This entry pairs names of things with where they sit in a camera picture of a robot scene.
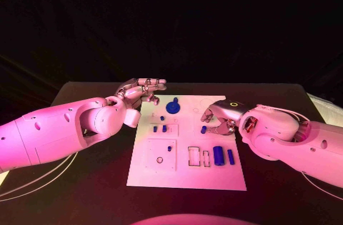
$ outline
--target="dark table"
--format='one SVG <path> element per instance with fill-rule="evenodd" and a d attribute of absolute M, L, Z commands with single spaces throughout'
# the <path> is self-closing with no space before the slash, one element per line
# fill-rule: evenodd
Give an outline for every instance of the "dark table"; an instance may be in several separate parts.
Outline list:
<path fill-rule="evenodd" d="M 106 97 L 118 85 L 69 82 L 52 105 Z M 323 122 L 305 91 L 295 84 L 168 83 L 167 90 L 157 94 L 225 95 L 242 103 L 292 110 Z M 0 203 L 0 223 L 129 224 L 161 215 L 194 213 L 258 224 L 343 224 L 343 202 L 323 193 L 287 164 L 259 158 L 239 134 L 236 144 L 248 191 L 127 186 L 134 138 L 135 129 L 124 125 L 111 138 L 82 150 L 57 180 L 34 193 Z M 37 178 L 59 162 L 13 170 L 0 192 Z M 13 195 L 30 191 L 56 174 Z M 340 188 L 312 181 L 343 195 Z"/>

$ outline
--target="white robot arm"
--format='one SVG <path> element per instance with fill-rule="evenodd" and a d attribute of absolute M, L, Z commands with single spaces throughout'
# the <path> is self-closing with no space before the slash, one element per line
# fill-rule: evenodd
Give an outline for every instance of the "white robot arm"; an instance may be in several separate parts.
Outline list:
<path fill-rule="evenodd" d="M 0 126 L 0 173 L 66 157 L 112 136 L 122 124 L 137 127 L 134 108 L 142 101 L 158 104 L 153 91 L 164 90 L 164 84 L 131 79 L 114 96 L 36 110 Z"/>
<path fill-rule="evenodd" d="M 343 188 L 341 127 L 310 121 L 284 109 L 262 105 L 251 109 L 230 100 L 209 106 L 202 121 L 209 122 L 213 116 L 222 124 L 206 132 L 230 135 L 238 127 L 242 141 L 258 156 L 281 160 L 297 171 Z"/>

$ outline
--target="white board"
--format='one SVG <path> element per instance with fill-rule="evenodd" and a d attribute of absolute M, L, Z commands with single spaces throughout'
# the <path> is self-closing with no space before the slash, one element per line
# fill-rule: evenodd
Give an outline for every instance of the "white board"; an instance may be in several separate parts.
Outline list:
<path fill-rule="evenodd" d="M 210 127 L 220 124 L 216 118 L 209 123 L 203 123 L 200 117 L 209 105 L 223 100 L 225 96 L 157 95 L 157 97 L 160 98 L 157 106 L 145 102 L 141 105 L 127 185 L 246 190 L 235 135 L 200 133 L 202 126 Z M 180 111 L 168 114 L 165 105 L 174 97 L 178 100 Z M 165 132 L 163 132 L 163 125 L 167 126 Z M 223 166 L 214 165 L 214 146 L 223 148 Z M 189 147 L 199 147 L 199 152 L 193 148 L 189 152 Z M 235 165 L 229 164 L 229 149 L 233 153 Z M 200 166 L 189 166 L 189 156 L 191 161 L 200 157 Z"/>

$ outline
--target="small blue piece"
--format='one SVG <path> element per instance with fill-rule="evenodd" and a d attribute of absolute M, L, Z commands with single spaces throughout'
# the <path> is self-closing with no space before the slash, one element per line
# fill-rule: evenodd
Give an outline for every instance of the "small blue piece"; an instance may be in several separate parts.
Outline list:
<path fill-rule="evenodd" d="M 214 157 L 214 165 L 223 166 L 223 148 L 220 146 L 213 147 L 213 157 Z"/>
<path fill-rule="evenodd" d="M 165 110 L 170 114 L 176 114 L 180 111 L 180 104 L 177 102 L 177 97 L 174 97 L 173 102 L 167 103 Z"/>
<path fill-rule="evenodd" d="M 200 131 L 202 134 L 204 134 L 206 128 L 207 128 L 206 126 L 202 127 L 202 131 Z"/>
<path fill-rule="evenodd" d="M 233 165 L 235 164 L 235 160 L 233 160 L 232 150 L 227 150 L 227 155 L 229 155 L 230 165 Z"/>

